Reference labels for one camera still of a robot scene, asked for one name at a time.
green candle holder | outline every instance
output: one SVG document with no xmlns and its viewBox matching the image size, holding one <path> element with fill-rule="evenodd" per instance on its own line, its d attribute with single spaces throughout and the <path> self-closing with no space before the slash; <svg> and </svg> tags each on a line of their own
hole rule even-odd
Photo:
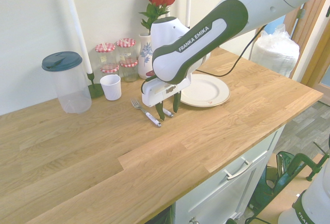
<svg viewBox="0 0 330 224">
<path fill-rule="evenodd" d="M 92 85 L 88 86 L 89 93 L 91 94 L 91 98 L 95 99 L 102 95 L 104 95 L 101 84 L 94 84 L 94 73 L 88 73 L 87 78 L 92 82 Z"/>
</svg>

flower vase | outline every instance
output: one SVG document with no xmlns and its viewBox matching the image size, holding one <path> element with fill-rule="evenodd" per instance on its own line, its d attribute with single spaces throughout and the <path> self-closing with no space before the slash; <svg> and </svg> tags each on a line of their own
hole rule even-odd
<svg viewBox="0 0 330 224">
<path fill-rule="evenodd" d="M 142 79 L 146 79 L 146 73 L 153 70 L 153 51 L 151 50 L 151 36 L 148 33 L 139 35 L 141 50 L 139 54 L 138 73 Z"/>
</svg>

drawer handle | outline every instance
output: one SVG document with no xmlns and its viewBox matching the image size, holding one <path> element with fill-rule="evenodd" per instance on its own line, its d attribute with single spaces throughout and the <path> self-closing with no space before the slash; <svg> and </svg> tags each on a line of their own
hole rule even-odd
<svg viewBox="0 0 330 224">
<path fill-rule="evenodd" d="M 248 162 L 248 161 L 244 161 L 244 163 L 246 163 L 246 167 L 240 171 L 238 171 L 236 174 L 234 175 L 231 175 L 226 169 L 224 169 L 224 172 L 227 173 L 227 180 L 232 180 L 234 178 L 237 178 L 239 175 L 243 174 L 246 170 L 248 170 L 252 164 L 253 164 L 253 161 L 251 162 Z"/>
</svg>

metal fork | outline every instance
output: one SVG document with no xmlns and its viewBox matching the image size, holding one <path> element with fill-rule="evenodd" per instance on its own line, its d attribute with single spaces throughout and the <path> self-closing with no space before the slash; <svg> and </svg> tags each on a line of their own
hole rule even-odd
<svg viewBox="0 0 330 224">
<path fill-rule="evenodd" d="M 152 122 L 153 122 L 154 124 L 156 124 L 157 127 L 161 127 L 160 122 L 159 122 L 156 118 L 154 118 L 154 117 L 153 117 L 148 111 L 146 111 L 145 109 L 143 109 L 142 106 L 141 106 L 141 104 L 139 103 L 139 101 L 138 101 L 137 99 L 130 99 L 130 101 L 131 101 L 131 103 L 132 103 L 132 105 L 133 105 L 133 107 L 134 107 L 135 109 L 140 109 L 140 110 L 142 110 L 142 112 L 145 113 L 145 115 L 146 115 L 150 120 L 152 120 Z"/>
</svg>

white cabinet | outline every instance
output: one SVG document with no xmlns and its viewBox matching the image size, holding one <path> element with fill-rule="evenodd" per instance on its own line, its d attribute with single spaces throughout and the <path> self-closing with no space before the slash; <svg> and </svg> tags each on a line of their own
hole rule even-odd
<svg viewBox="0 0 330 224">
<path fill-rule="evenodd" d="M 284 127 L 175 203 L 175 224 L 223 224 L 240 217 L 261 177 Z"/>
</svg>

